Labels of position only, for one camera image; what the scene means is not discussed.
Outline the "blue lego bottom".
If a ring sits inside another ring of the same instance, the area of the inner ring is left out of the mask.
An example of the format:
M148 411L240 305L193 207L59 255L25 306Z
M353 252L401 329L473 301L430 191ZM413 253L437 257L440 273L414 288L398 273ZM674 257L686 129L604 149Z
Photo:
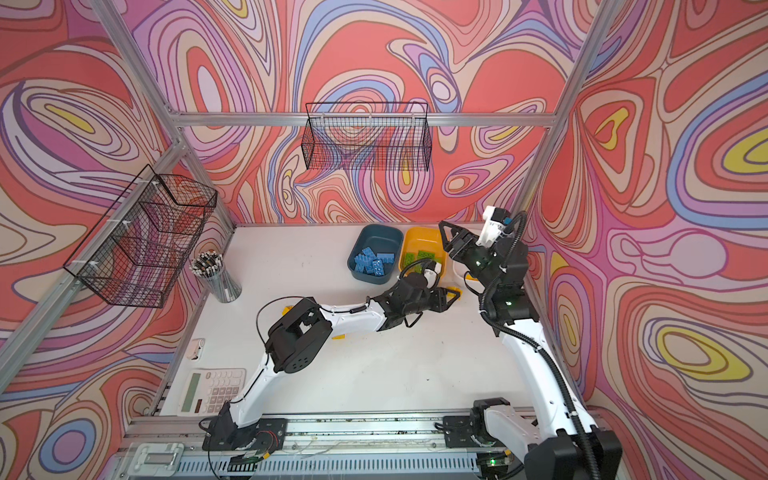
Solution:
M370 274L373 271L372 258L368 256L356 256L354 258L354 271Z

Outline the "white device on rail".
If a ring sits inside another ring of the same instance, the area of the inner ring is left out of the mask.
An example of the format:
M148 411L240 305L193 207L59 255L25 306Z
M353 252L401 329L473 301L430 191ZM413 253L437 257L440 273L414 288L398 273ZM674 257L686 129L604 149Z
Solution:
M180 467L185 446L182 443L143 443L130 460L129 477L171 477Z

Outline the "blue lego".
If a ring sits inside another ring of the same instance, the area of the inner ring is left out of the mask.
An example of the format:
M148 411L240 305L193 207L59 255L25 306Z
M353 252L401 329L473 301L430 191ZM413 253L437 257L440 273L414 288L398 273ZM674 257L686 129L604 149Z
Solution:
M378 253L376 258L381 260L384 264L393 264L395 261L395 255L393 253Z
M372 258L368 256L356 256L354 258L354 271L370 274L373 271Z
M370 263L371 274L376 277L383 277L385 274L384 264L380 259L374 259Z
M376 255L377 254L370 247L365 247L359 254L359 258L361 260L372 261L377 259Z

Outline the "metal cup of pens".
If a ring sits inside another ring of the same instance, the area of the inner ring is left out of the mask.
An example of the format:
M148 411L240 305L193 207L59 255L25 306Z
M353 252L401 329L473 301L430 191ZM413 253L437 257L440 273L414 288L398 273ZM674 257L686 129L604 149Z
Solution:
M232 303L242 293L242 287L227 270L222 254L215 250L194 257L191 271L220 303Z

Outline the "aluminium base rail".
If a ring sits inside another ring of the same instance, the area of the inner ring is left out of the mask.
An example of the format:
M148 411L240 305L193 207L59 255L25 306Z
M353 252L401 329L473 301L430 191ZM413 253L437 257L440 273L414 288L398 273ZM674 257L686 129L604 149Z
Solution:
M131 423L105 469L106 479L522 479L520 461L503 445L471 433L468 410L277 414L271 430L245 451L203 449L193 417L146 417ZM143 443L182 443L171 477L129 477Z

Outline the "dark teal plastic bin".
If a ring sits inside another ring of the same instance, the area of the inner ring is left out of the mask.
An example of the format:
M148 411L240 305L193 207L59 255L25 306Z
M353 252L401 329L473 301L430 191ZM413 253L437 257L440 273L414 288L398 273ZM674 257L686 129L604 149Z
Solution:
M347 259L347 268L356 280L383 285L398 269L404 233L394 227L371 224L364 226Z

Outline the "pink calculator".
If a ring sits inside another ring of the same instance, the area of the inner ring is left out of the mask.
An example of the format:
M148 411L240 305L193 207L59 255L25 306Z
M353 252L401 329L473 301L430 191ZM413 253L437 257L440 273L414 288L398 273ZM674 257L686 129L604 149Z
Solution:
M194 369L187 377L178 404L180 416L217 414L225 402L244 388L246 370L242 368Z

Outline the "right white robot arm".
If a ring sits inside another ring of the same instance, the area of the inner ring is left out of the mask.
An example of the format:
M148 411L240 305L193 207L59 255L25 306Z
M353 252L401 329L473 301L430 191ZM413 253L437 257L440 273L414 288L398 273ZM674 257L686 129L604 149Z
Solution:
M528 421L499 400L478 401L473 412L480 439L506 447L528 479L616 478L621 442L598 426L566 380L526 293L526 212L489 207L483 221L478 233L440 222L442 246L481 285L475 294L480 318L512 354L536 417Z

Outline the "yellow plastic bin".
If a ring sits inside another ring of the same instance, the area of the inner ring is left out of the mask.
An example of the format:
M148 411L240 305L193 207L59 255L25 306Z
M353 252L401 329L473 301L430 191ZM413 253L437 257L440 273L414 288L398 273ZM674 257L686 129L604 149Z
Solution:
M415 261L417 261L420 260L417 258L417 252L419 250L429 250L436 254L434 262L440 265L440 272L438 274L427 274L427 279L431 287L437 286L439 284L439 278L447 271L448 259L447 254L443 250L438 228L416 226L406 231L399 260L399 269L401 273L398 277L402 277L403 271L409 266L408 265L405 269L401 268L401 258L404 253L413 252L416 255Z

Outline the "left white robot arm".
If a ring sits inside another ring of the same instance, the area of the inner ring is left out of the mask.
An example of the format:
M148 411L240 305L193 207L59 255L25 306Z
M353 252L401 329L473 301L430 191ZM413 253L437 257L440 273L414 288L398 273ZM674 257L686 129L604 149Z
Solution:
M258 425L264 403L283 377L296 374L315 360L325 344L339 336L369 334L398 326L411 328L427 312L444 313L461 291L442 287L442 265L422 259L407 265L396 283L360 305L330 306L302 296L267 331L263 355L254 375L219 412L200 422L203 449L249 449L264 430Z

